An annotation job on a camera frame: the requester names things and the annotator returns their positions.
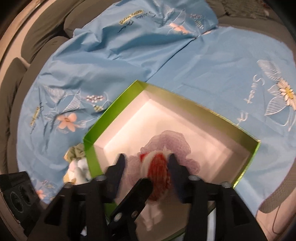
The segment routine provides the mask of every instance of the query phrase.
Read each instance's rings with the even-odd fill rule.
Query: black cable
[[[276,211],[276,216],[274,217],[274,222],[273,222],[273,224],[272,224],[272,232],[274,233],[274,234],[277,234],[277,235],[281,235],[283,232],[280,232],[280,233],[276,233],[275,231],[274,231],[274,224],[275,224],[275,222],[276,222],[276,217],[277,217],[277,215],[278,215],[278,213],[279,213],[279,208],[281,207],[281,204],[279,205],[279,207],[278,207],[278,210]]]

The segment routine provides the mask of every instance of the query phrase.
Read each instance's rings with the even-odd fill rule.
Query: screw
[[[114,222],[118,222],[122,217],[122,213],[118,213],[116,214],[116,216],[114,217]]]
[[[131,217],[132,217],[132,218],[135,218],[137,215],[138,215],[138,211],[134,211],[134,212],[131,214]]]
[[[200,180],[200,177],[196,176],[196,175],[190,175],[188,178],[190,181],[199,181]]]
[[[99,175],[96,177],[97,181],[105,181],[107,179],[107,177],[105,175]]]
[[[224,187],[224,188],[231,188],[232,187],[232,185],[229,183],[229,182],[222,182],[222,187]]]

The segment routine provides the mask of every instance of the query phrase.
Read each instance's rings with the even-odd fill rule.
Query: pink flower print
[[[171,28],[173,28],[173,30],[177,31],[177,32],[182,32],[184,34],[189,34],[190,32],[188,30],[186,30],[184,28],[183,25],[178,25],[178,24],[175,24],[175,23],[170,23],[169,26]]]
[[[70,131],[75,131],[76,125],[73,123],[77,120],[75,113],[72,113],[69,116],[59,115],[57,119],[61,122],[58,126],[60,129],[65,129],[67,127]]]
[[[46,197],[46,195],[43,194],[43,190],[37,190],[36,193],[38,194],[41,200],[43,200]]]

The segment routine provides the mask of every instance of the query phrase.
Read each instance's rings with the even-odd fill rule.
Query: sofa cushion
[[[283,21],[279,18],[279,16],[271,9],[268,9],[268,19],[274,20],[282,25],[284,25]]]
[[[266,19],[264,6],[258,0],[219,0],[228,16]]]
[[[7,165],[9,173],[18,172],[16,158],[16,140],[17,125],[20,116],[20,110],[22,108],[22,103],[37,75],[41,71],[43,65],[46,63],[49,57],[67,40],[68,39],[65,37],[58,36],[48,41],[32,61],[30,67],[28,68],[22,79],[21,84],[19,85],[19,89],[15,96],[10,115],[10,136],[7,144]]]
[[[7,173],[6,148],[10,135],[9,122],[12,104],[22,78],[27,71],[23,63],[15,58],[8,67],[0,88],[0,172]]]
[[[206,0],[211,9],[215,12],[217,15],[217,18],[222,17],[226,14],[225,9],[221,3],[220,0]]]
[[[76,28],[82,28],[118,0],[85,0],[66,17],[64,31],[72,38]]]
[[[275,210],[296,188],[296,159],[280,186],[260,206],[260,211],[270,213]]]
[[[83,1],[56,0],[37,18],[22,44],[21,55],[28,63],[32,62],[47,41],[57,35],[62,35],[65,18]]]

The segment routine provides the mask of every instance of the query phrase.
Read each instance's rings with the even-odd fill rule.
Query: yellow flower center
[[[288,95],[289,99],[294,99],[294,95],[293,95],[291,89],[289,89],[288,87],[286,87],[285,90],[287,92],[287,95]]]

